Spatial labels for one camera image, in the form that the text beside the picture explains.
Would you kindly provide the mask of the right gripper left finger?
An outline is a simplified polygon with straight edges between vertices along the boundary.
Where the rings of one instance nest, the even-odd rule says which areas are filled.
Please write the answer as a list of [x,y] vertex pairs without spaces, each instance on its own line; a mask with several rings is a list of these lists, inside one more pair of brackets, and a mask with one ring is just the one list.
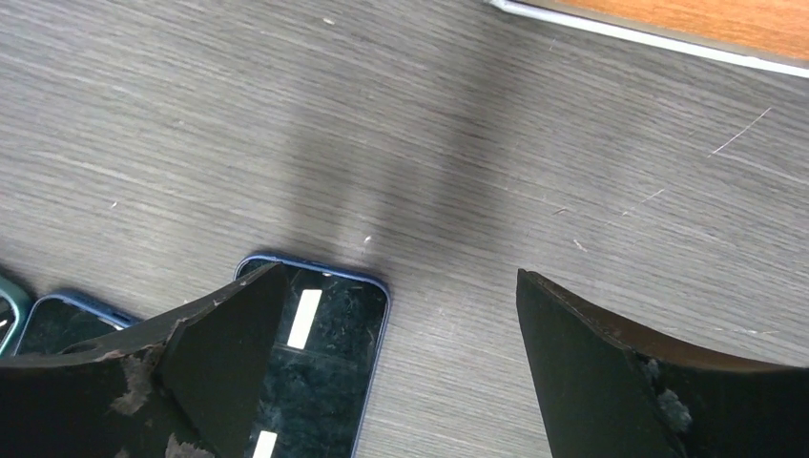
[[270,263],[53,355],[1,363],[5,457],[240,457],[285,301]]

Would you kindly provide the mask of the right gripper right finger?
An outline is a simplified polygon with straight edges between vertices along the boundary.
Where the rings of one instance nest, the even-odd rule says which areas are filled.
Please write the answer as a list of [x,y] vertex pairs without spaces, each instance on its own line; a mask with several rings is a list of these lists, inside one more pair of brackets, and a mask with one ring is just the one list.
[[528,270],[516,308],[555,457],[804,457],[808,371],[687,343]]

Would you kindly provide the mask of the dark blue phone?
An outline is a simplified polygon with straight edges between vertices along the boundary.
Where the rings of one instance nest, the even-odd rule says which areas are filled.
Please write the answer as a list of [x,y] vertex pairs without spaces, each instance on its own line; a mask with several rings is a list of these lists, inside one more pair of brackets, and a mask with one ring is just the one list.
[[378,278],[288,255],[254,253],[240,278],[286,267],[277,337],[247,457],[353,457],[391,300]]

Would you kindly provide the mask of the teal phone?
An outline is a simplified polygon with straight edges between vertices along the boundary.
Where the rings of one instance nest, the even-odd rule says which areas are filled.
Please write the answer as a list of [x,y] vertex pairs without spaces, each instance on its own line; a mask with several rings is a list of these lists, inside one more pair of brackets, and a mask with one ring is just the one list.
[[1,277],[1,357],[13,354],[28,321],[33,300],[16,283]]

